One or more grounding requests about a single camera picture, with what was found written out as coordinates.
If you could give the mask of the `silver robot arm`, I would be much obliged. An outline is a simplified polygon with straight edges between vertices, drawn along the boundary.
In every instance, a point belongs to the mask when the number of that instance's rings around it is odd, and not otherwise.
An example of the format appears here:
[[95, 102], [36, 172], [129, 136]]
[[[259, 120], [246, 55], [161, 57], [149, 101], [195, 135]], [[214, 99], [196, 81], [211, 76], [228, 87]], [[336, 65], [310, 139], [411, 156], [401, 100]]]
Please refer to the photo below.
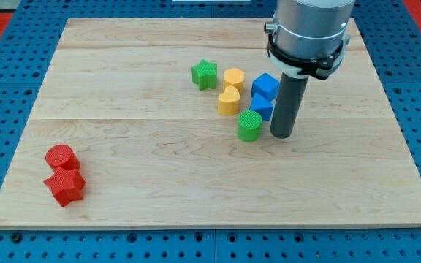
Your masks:
[[278, 0], [264, 25], [267, 53], [286, 76], [327, 79], [341, 65], [354, 0]]

